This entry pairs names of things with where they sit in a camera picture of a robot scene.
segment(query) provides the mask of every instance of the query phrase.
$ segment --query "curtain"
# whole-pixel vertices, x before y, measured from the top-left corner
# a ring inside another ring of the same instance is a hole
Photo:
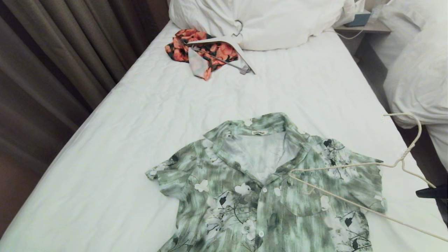
[[[43,174],[167,22],[166,0],[0,0],[0,157]]]

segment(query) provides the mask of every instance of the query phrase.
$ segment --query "white bed sheet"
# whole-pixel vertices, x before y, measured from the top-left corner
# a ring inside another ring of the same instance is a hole
[[[145,171],[226,120],[285,112],[300,130],[392,163],[406,149],[333,32],[292,49],[247,52],[258,75],[230,66],[208,82],[164,45],[169,23],[76,132],[0,241],[0,251],[157,251],[175,231],[178,201]],[[414,159],[406,166],[420,173]],[[448,237],[425,183],[385,168],[387,215]],[[445,251],[448,243],[368,213],[374,251]]]

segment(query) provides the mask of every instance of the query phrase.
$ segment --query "clothes hanger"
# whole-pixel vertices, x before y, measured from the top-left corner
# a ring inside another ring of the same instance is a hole
[[[247,65],[247,67],[243,67],[244,71],[246,71],[246,72],[252,71],[254,74],[257,73],[257,71],[255,70],[256,69],[255,64],[252,61],[250,61],[250,59],[247,57],[246,54],[244,54],[243,50],[241,49],[241,47],[238,44],[238,41],[236,40],[235,37],[223,36],[223,37],[217,37],[217,38],[212,38],[212,39],[191,41],[191,42],[187,43],[187,46],[191,46],[194,44],[218,43],[218,42],[225,42],[225,43],[231,45],[233,47],[233,49],[235,49],[235,51],[238,53],[238,55],[241,57],[241,59],[243,59],[243,61]]]
[[[399,162],[401,162],[401,169],[402,169],[403,171],[405,171],[405,172],[407,172],[407,173],[409,173],[409,174],[411,174],[411,175],[413,175],[413,176],[418,177],[419,179],[425,181],[430,187],[435,188],[435,186],[434,186],[431,182],[429,182],[428,180],[426,180],[424,177],[422,177],[422,176],[420,176],[420,175],[418,175],[418,174],[415,174],[415,173],[413,173],[413,172],[410,172],[410,171],[408,171],[408,170],[405,169],[405,160],[404,160],[404,159],[405,159],[405,157],[408,155],[408,153],[412,150],[412,148],[414,148],[415,143],[416,143],[416,142],[418,141],[418,139],[420,138],[420,135],[422,134],[422,124],[420,123],[420,120],[419,120],[418,118],[416,118],[416,117],[415,117],[413,114],[411,114],[411,113],[393,113],[393,114],[385,114],[384,116],[390,116],[390,117],[391,117],[391,116],[398,116],[398,115],[406,115],[406,116],[410,116],[410,117],[414,118],[415,121],[417,122],[418,133],[417,133],[417,136],[416,136],[416,138],[414,139],[414,141],[412,141],[412,143],[411,143],[411,144],[409,145],[409,147],[405,150],[405,152],[403,153],[403,155],[402,155],[402,156],[401,156],[401,157],[400,157],[400,158],[399,158],[393,165],[387,165],[387,164],[384,164],[384,163],[376,163],[376,162],[373,162],[373,163],[361,163],[361,164],[353,164],[353,165],[338,165],[338,166],[330,166],[330,167],[325,167],[325,168],[315,168],[315,169],[293,169],[293,170],[291,170],[291,171],[289,172],[288,175],[289,175],[291,178],[293,178],[293,179],[295,179],[295,180],[298,180],[298,181],[300,181],[300,182],[302,182],[302,183],[304,183],[304,184],[306,184],[306,185],[308,185],[308,186],[310,186],[310,187],[313,188],[310,192],[306,192],[306,194],[311,194],[314,190],[322,191],[322,192],[324,192],[325,194],[328,194],[328,195],[331,195],[331,196],[333,196],[333,197],[336,197],[336,198],[338,198],[338,199],[340,199],[340,200],[343,200],[343,201],[345,201],[345,202],[347,202],[347,203],[349,203],[349,204],[355,205],[355,206],[357,206],[357,207],[359,207],[359,208],[361,208],[361,209],[363,209],[363,210],[366,210],[366,211],[368,211],[368,212],[377,214],[377,215],[379,215],[379,216],[381,216],[381,217],[384,217],[384,218],[386,218],[386,219],[389,219],[389,220],[391,220],[391,221],[393,221],[393,222],[400,223],[400,224],[402,224],[402,225],[404,225],[404,226],[407,226],[407,227],[409,227],[409,228],[412,228],[412,229],[417,230],[417,231],[419,231],[419,232],[422,232],[422,233],[424,233],[424,234],[427,234],[427,235],[430,235],[430,236],[439,238],[440,240],[443,240],[443,241],[448,242],[448,239],[446,239],[446,238],[444,238],[444,237],[441,237],[441,236],[438,236],[438,235],[429,233],[429,232],[427,232],[427,231],[425,231],[425,230],[422,230],[422,229],[420,229],[420,228],[411,226],[411,225],[406,224],[406,223],[404,223],[404,222],[401,222],[401,221],[399,221],[399,220],[397,220],[397,219],[391,218],[391,217],[389,217],[389,216],[387,216],[387,215],[385,215],[385,214],[383,214],[383,213],[376,212],[376,211],[371,210],[371,209],[369,209],[369,208],[367,208],[367,207],[361,206],[360,204],[357,204],[357,203],[352,202],[352,201],[350,201],[350,200],[346,200],[346,199],[344,199],[344,198],[342,198],[342,197],[340,197],[340,196],[338,196],[338,195],[336,195],[336,194],[333,194],[333,193],[331,193],[331,192],[329,192],[329,191],[326,191],[326,190],[324,190],[324,189],[322,189],[322,188],[320,188],[320,187],[317,187],[317,186],[315,186],[315,185],[313,185],[313,184],[310,184],[310,183],[308,183],[308,182],[306,182],[306,181],[303,181],[303,180],[301,180],[301,179],[299,179],[299,178],[293,176],[293,174],[292,174],[292,172],[294,172],[294,171],[327,170],[327,169],[338,169],[338,168],[358,167],[358,166],[363,166],[363,165],[380,165],[380,166],[385,166],[385,167],[391,167],[391,168],[393,168],[393,167],[396,167],[397,164],[398,164]]]
[[[196,46],[193,46],[192,49],[193,49],[195,52],[203,52],[203,51],[199,50],[199,48],[196,47]],[[242,75],[245,75],[246,73],[248,73],[248,72],[250,71],[250,68],[249,68],[248,65],[244,65],[244,66],[241,68],[241,67],[236,66],[236,65],[234,65],[234,64],[232,64],[232,63],[230,63],[230,62],[227,62],[227,61],[224,61],[224,60],[222,60],[222,59],[220,59],[220,58],[217,58],[217,57],[215,57],[215,56],[213,56],[213,55],[211,55],[211,54],[209,54],[209,53],[207,54],[207,56],[210,56],[210,57],[214,58],[215,60],[221,61],[221,62],[223,62],[224,64],[233,66],[234,68],[240,70],[240,74],[242,74]]]

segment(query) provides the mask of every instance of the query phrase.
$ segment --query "shirt pocket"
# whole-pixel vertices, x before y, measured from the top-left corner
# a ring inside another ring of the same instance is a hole
[[[318,190],[312,191],[312,187],[290,179],[287,179],[282,187],[280,202],[292,214],[305,217],[322,211],[321,195]]]

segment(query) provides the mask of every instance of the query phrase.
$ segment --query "shirt sleeve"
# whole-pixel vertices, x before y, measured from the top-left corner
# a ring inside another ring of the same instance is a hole
[[[184,187],[197,164],[194,143],[177,151],[168,160],[146,172],[150,180],[159,182],[160,192],[167,197],[185,199]]]
[[[381,163],[383,161],[352,152],[335,139],[324,139],[318,144],[325,166]],[[328,175],[338,181],[339,196],[377,212],[386,211],[382,196],[382,180],[377,165],[329,169]]]

